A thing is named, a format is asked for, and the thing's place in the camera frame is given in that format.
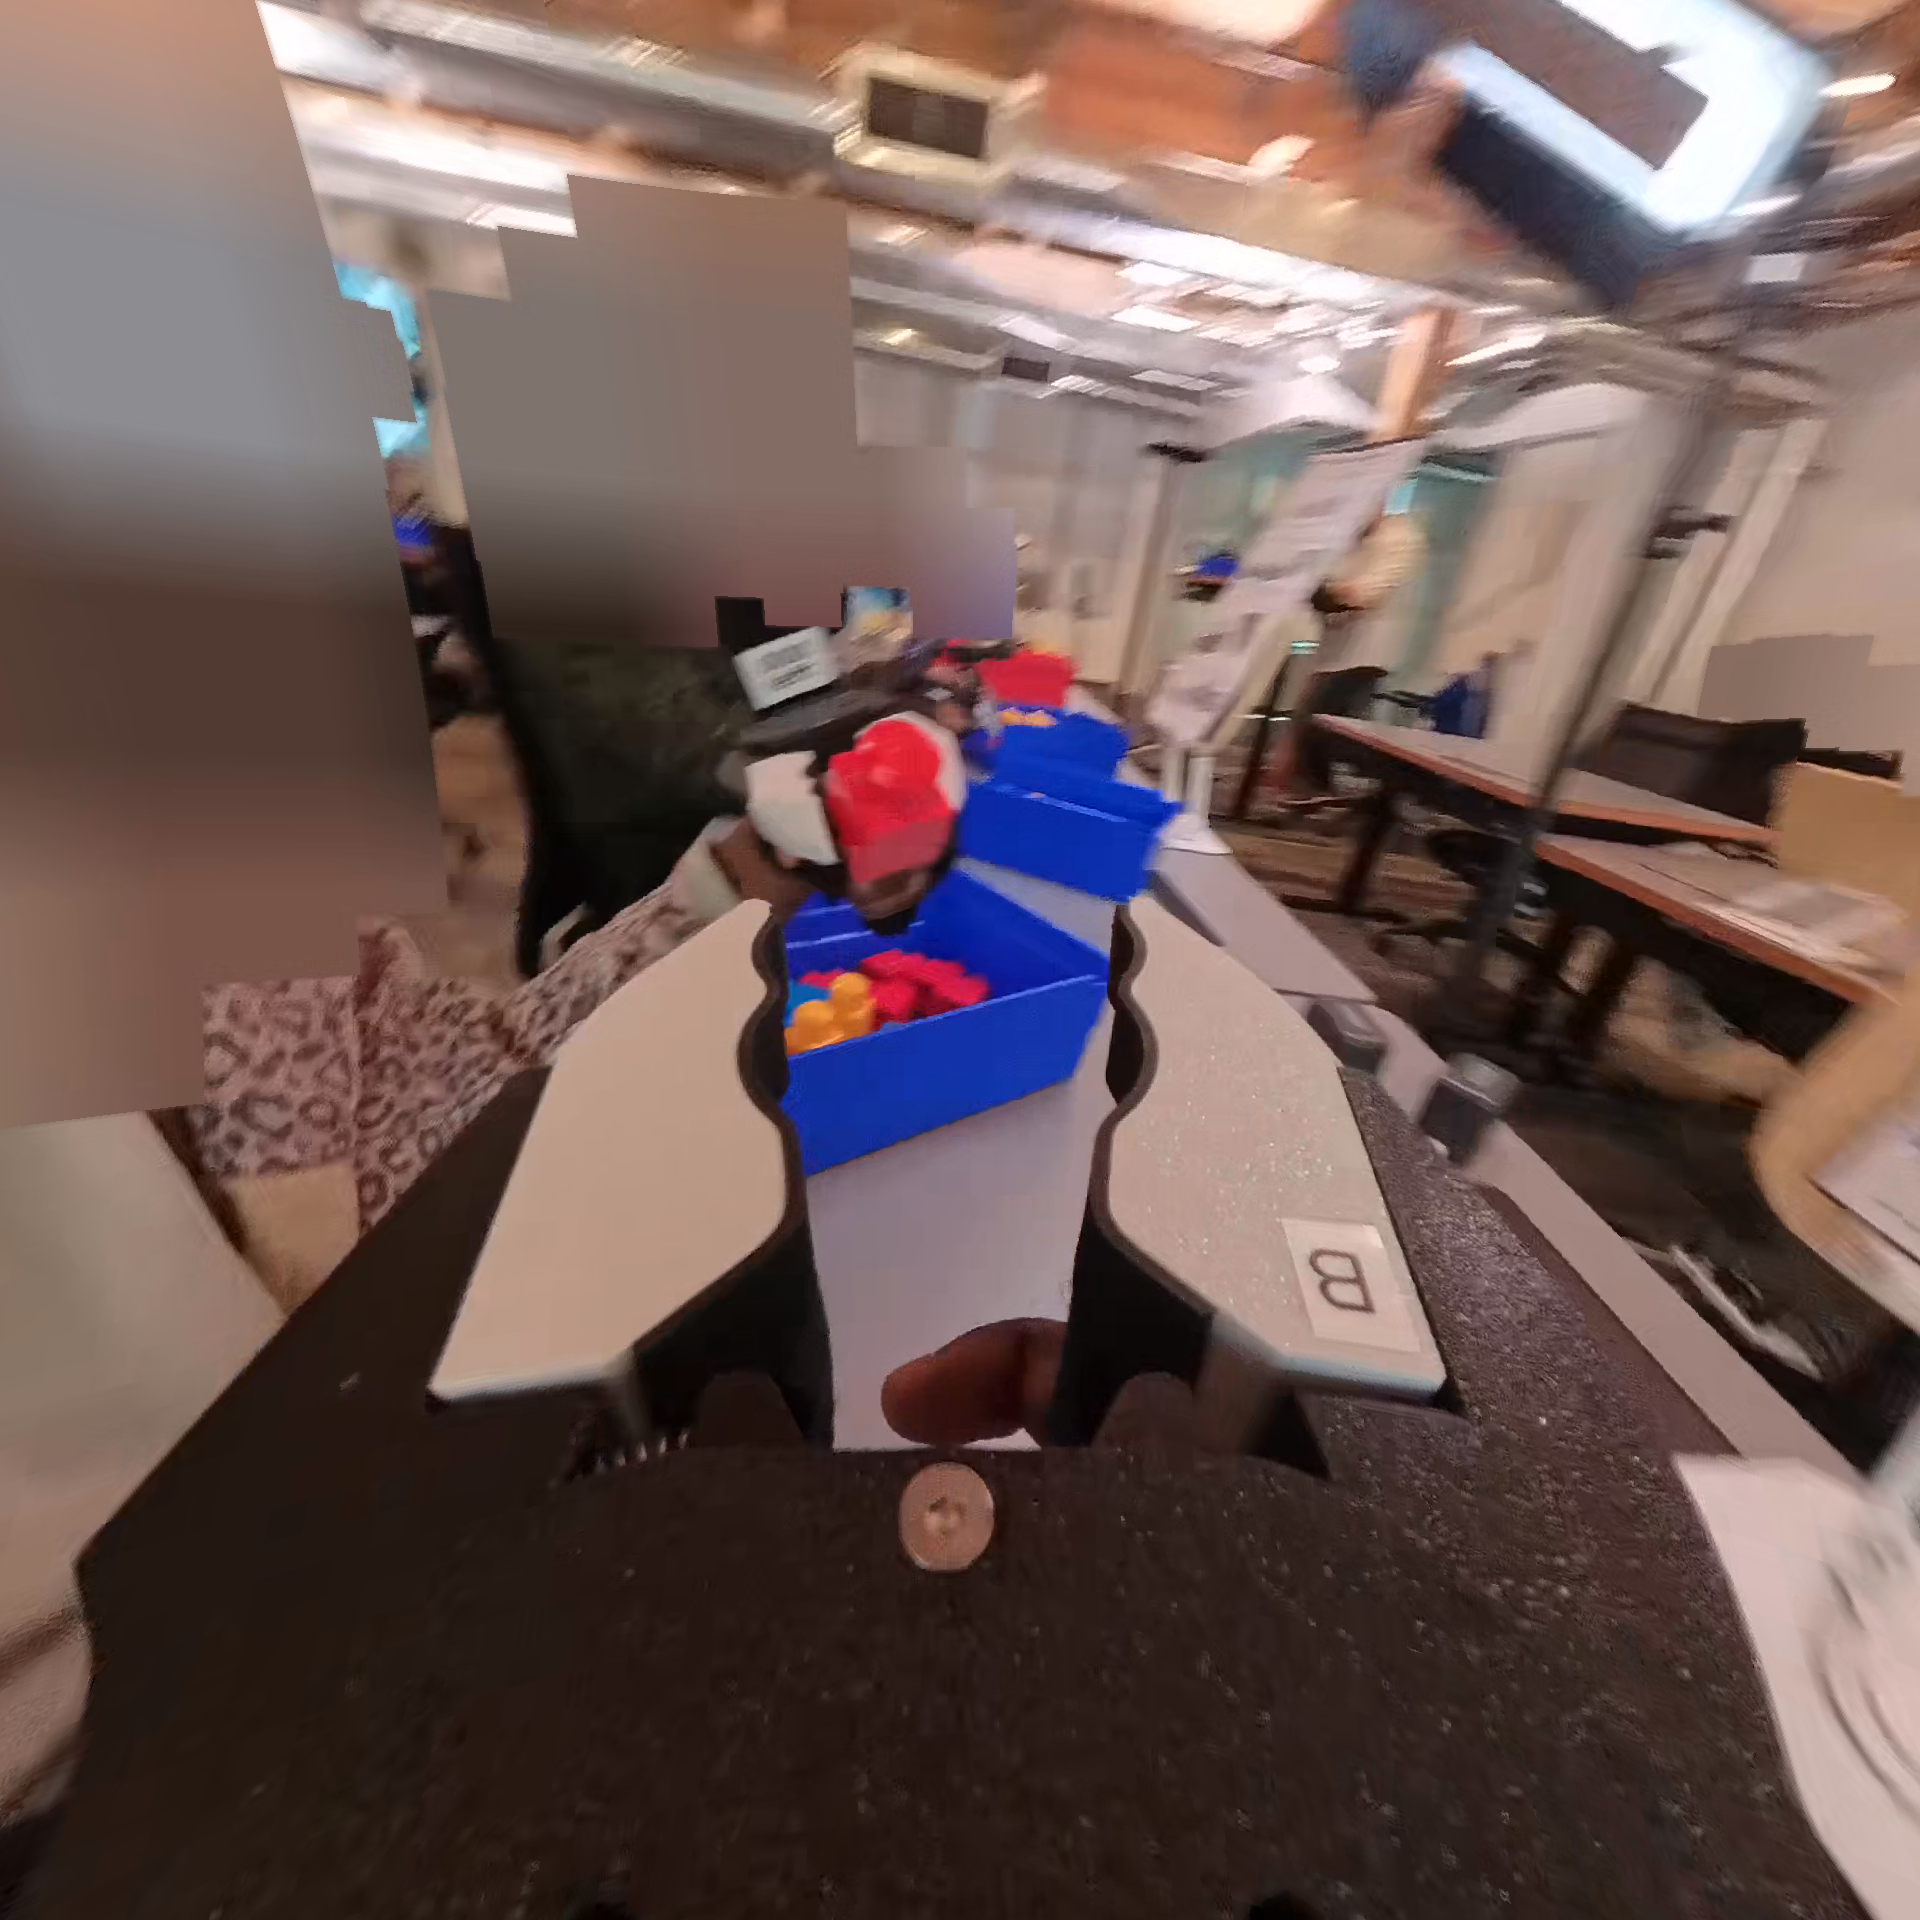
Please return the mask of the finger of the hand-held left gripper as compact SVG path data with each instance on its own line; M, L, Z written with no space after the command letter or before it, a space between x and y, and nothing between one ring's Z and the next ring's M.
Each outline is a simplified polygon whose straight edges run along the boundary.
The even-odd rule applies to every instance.
M963 739L947 722L925 714L899 714L897 732L903 743L906 792L938 801L959 818L973 792Z
M789 871L837 871L845 864L816 753L750 759L743 775L747 820L769 858Z

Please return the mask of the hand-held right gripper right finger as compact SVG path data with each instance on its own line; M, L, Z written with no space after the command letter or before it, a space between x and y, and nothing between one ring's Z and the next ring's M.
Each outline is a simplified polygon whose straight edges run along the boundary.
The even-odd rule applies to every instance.
M1112 960L1089 1409L1138 1374L1201 1410L1437 1403L1450 1369L1334 1050L1158 900L1118 913Z

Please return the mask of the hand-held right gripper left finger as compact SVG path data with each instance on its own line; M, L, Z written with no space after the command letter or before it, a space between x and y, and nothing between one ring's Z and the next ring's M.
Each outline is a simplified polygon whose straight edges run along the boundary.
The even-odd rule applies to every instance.
M641 1449L765 1382L810 1443L810 1215L785 1116L785 937L747 900L560 1047L429 1382L464 1406L586 1388Z

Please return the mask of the single red mega block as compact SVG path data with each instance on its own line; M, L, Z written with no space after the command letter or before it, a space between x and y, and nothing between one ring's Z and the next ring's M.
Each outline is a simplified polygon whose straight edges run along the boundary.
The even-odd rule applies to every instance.
M921 871L936 864L959 834L959 818L938 801L906 792L906 754L897 732L899 714L889 714L829 759L824 799L833 820L845 868L853 883L871 883L887 873Z

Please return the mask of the pile of red mega blocks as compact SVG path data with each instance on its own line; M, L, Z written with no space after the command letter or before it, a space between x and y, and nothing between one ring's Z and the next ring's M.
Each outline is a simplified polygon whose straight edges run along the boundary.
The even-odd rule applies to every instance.
M910 950L882 950L850 967L816 967L815 971L861 970L875 983L881 1003L879 1033L887 1027L915 1025L930 1018L970 1014L992 1000L992 983L953 960Z

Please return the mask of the person's left forearm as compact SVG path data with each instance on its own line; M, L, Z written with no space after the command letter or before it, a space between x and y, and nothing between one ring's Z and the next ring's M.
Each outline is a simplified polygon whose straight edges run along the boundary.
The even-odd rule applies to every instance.
M183 1164L238 1206L313 1178L370 1230L515 1078L641 971L741 904L719 818L673 873L518 988L435 971L399 924L359 936L346 977L232 983L205 996L205 1097L179 1112Z

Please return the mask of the orange mega block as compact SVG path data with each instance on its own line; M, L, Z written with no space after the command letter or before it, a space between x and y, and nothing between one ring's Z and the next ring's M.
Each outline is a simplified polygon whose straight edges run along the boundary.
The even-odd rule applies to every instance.
M866 971L815 971L789 988L785 1050L801 1057L865 1041L881 1025L875 983Z

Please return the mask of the person's right hand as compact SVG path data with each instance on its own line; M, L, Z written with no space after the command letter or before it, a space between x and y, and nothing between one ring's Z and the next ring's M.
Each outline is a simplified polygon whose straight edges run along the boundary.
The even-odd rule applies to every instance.
M1042 1448L1066 1335L1066 1322L1046 1316L973 1329L899 1364L881 1385L881 1415L927 1449L983 1449L1018 1435Z

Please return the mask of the instruction poster on stand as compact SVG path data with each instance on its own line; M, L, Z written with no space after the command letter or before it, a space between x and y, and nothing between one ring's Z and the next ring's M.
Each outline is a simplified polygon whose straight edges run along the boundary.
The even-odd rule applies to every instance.
M1234 576L1182 657L1161 672L1144 726L1161 746L1221 753L1243 707L1286 672L1298 640L1318 642L1313 591L1405 489L1423 440L1320 452L1243 548Z

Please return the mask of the wood-edged desk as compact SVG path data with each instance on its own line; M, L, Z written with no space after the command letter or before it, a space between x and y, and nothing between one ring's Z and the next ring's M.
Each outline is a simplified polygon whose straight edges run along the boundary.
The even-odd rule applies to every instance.
M1549 834L1533 868L1573 924L1687 977L1752 1031L1827 1030L1896 1000L1917 970L1913 910L1706 844L1631 848Z
M1349 764L1363 780L1375 782L1371 796L1359 802L1353 848L1328 908L1338 916L1370 915L1376 864L1406 802L1504 838L1518 834L1534 807L1534 784L1517 771L1510 751L1488 742L1339 715L1318 715L1313 732L1326 742L1334 762ZM1767 823L1745 823L1579 771L1559 778L1542 833L1623 848L1706 844L1770 852L1776 844L1776 831Z

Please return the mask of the black light stand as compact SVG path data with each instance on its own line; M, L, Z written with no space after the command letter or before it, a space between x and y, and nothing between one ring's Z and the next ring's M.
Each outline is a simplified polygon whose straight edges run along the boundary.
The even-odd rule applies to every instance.
M1447 979L1447 993L1462 996L1462 1011L1470 1016L1472 1025L1486 1003L1486 967L1498 950L1498 937L1513 916L1533 856L1568 782L1568 769L1583 732L1591 722L1593 708L1600 704L1600 696L1607 691L1638 631L1641 598L1651 588L1655 570L1670 560L1686 559L1702 532L1720 532L1729 523L1726 515L1703 508L1699 496L1712 488L1709 475L1712 467L1712 440L1720 432L1722 415L1737 385L1737 340L1739 336L1734 334L1731 343L1670 345L1671 359L1687 359L1683 371L1670 376L1670 396L1680 408L1671 458L1663 471L1659 488L1648 496L1639 519L1631 523L1635 540L1626 551L1632 568L1623 576L1623 586L1615 598L1590 660L1579 668L1576 692L1565 704L1550 737L1552 751L1537 786L1527 796L1521 823L1511 833L1503 866L1495 871L1491 890L1475 910L1470 940L1464 944L1455 971Z

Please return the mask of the ceiling air vent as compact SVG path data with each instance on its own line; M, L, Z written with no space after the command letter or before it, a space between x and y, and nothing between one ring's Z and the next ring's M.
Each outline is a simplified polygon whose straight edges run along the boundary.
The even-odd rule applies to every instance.
M833 153L865 172L983 185L1025 150L1047 82L1015 81L906 48L857 42L829 70L837 102Z

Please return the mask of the instruction poster on wooden board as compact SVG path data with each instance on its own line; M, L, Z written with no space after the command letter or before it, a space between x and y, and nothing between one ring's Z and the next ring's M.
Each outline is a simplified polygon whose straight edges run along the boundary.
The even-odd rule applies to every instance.
M1767 1209L1919 1330L1919 971L1848 1016L1776 1088L1747 1159Z

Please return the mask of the light wooden chair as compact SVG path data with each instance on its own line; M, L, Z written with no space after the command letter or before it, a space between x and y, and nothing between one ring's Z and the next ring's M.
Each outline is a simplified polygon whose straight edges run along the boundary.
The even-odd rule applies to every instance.
M1775 859L1799 880L1897 896L1917 890L1919 799L1888 780L1797 762L1775 814Z

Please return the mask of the studio light panel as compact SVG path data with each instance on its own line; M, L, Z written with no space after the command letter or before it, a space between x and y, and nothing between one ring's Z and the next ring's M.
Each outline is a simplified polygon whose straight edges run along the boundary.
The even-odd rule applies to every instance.
M1437 172L1607 307L1773 210L1837 82L1734 2L1359 2L1336 47L1370 121L1447 89Z

